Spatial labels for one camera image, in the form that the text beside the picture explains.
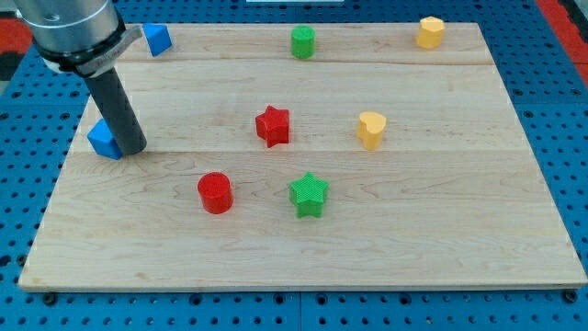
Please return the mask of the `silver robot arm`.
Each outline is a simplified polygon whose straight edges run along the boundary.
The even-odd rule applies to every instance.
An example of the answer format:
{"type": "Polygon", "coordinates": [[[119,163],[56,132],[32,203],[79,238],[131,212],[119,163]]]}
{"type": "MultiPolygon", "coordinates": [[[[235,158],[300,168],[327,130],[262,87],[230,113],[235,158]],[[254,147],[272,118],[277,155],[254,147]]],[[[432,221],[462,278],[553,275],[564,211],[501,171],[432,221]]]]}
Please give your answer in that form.
{"type": "Polygon", "coordinates": [[[142,37],[141,28],[127,27],[111,0],[15,0],[15,5],[45,63],[85,80],[121,152],[144,150],[146,138],[115,68],[118,57],[142,37]]]}

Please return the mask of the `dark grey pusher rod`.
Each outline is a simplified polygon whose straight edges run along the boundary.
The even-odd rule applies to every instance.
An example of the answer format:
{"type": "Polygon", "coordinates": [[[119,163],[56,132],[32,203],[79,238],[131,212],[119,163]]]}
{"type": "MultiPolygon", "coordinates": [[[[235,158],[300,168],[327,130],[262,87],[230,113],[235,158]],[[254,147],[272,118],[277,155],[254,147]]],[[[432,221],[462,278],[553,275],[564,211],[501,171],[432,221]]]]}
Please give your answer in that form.
{"type": "Polygon", "coordinates": [[[85,84],[123,154],[143,151],[147,141],[115,68],[85,84]]]}

